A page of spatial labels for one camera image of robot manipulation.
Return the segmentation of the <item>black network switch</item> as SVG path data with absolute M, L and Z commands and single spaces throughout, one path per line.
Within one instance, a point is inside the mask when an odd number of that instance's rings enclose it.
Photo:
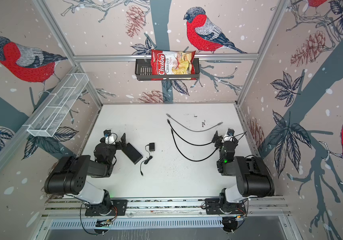
M 127 143 L 125 147 L 122 147 L 122 152 L 134 165 L 143 158 L 143 155 L 130 143 Z

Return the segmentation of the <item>black power adapter with cable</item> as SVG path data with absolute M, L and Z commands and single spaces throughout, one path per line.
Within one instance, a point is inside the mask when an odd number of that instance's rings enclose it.
M 140 174 L 141 176 L 144 176 L 143 172 L 142 172 L 142 166 L 143 165 L 147 165 L 148 162 L 153 158 L 153 156 L 151 155 L 152 152 L 155 151 L 155 143 L 149 143 L 148 145 L 145 146 L 145 150 L 148 153 L 148 156 L 145 160 L 143 160 L 140 163 Z

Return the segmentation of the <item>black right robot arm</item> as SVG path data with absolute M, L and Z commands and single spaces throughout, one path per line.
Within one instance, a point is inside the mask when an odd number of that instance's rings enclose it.
M 248 207 L 245 204 L 250 199 L 274 195 L 275 189 L 270 171 L 260 157 L 235 155 L 239 140 L 232 129 L 228 129 L 224 137 L 215 133 L 212 143 L 219 150 L 218 172 L 222 176 L 233 177 L 236 183 L 230 188 L 222 189 L 218 198 L 205 199 L 201 208 L 208 215 L 246 217 Z

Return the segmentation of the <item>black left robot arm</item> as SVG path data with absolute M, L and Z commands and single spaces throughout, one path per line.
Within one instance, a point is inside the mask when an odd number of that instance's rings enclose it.
M 104 137 L 90 155 L 79 157 L 63 157 L 48 175 L 44 183 L 44 191 L 51 195 L 66 195 L 85 203 L 85 215 L 124 216 L 127 200 L 112 200 L 107 190 L 100 189 L 86 180 L 92 178 L 109 178 L 117 163 L 117 150 L 126 147 L 125 135 L 120 141 L 113 133 L 106 130 Z

